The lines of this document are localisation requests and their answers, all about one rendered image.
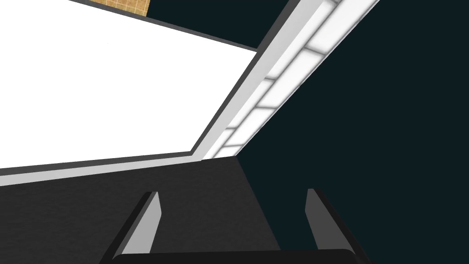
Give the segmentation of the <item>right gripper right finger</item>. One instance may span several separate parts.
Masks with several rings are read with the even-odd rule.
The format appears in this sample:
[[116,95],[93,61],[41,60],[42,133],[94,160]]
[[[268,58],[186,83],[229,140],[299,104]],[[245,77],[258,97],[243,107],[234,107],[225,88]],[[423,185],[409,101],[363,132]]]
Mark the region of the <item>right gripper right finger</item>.
[[323,191],[308,189],[305,214],[318,249],[348,250],[356,257],[351,264],[372,264]]

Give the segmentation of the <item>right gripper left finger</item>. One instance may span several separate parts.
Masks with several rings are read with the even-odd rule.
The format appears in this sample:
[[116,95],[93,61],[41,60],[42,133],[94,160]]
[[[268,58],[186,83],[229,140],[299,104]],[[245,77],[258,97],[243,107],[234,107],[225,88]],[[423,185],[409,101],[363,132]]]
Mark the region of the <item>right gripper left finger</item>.
[[128,264],[140,255],[149,254],[161,216],[158,192],[145,192],[99,264]]

